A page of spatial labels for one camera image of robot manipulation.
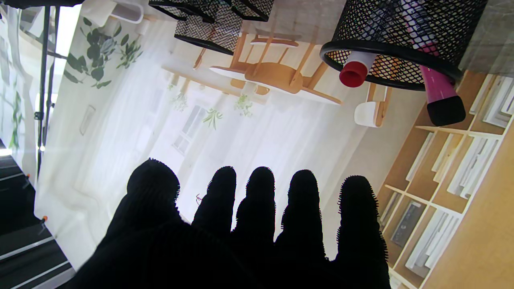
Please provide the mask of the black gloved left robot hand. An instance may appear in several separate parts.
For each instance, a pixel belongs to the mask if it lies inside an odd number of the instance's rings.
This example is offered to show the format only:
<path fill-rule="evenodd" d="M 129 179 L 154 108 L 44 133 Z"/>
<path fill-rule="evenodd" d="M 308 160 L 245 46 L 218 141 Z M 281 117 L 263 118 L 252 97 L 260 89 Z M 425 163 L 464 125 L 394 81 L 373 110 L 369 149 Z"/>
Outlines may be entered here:
<path fill-rule="evenodd" d="M 105 237 L 67 283 L 68 289 L 389 289 L 387 245 L 378 203 L 360 175 L 342 183 L 337 254 L 325 254 L 317 181 L 310 170 L 291 179 L 275 238 L 275 178 L 256 168 L 232 228 L 237 175 L 218 169 L 194 220 L 176 201 L 180 184 L 149 159 L 127 182 Z"/>

